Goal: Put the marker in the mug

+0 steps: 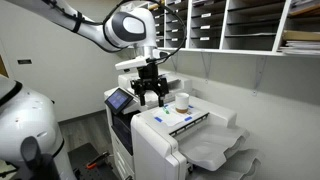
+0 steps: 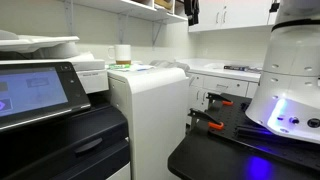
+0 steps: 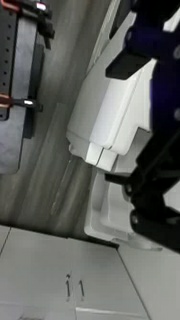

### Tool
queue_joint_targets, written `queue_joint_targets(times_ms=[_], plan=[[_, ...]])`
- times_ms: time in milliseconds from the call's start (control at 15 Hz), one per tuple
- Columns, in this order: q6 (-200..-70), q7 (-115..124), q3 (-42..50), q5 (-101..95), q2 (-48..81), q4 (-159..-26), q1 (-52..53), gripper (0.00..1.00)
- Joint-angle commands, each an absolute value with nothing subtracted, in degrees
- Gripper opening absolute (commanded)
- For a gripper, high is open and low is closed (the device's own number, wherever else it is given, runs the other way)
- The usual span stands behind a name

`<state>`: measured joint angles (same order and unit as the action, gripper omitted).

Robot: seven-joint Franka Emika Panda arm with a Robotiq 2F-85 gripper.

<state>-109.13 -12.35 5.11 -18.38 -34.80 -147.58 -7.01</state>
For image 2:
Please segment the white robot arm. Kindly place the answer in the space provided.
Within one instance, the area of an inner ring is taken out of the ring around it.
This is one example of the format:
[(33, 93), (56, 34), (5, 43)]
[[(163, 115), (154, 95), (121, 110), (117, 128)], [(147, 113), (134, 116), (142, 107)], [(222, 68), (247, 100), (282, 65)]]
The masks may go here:
[(280, 0), (246, 116), (272, 133), (320, 143), (320, 0)]

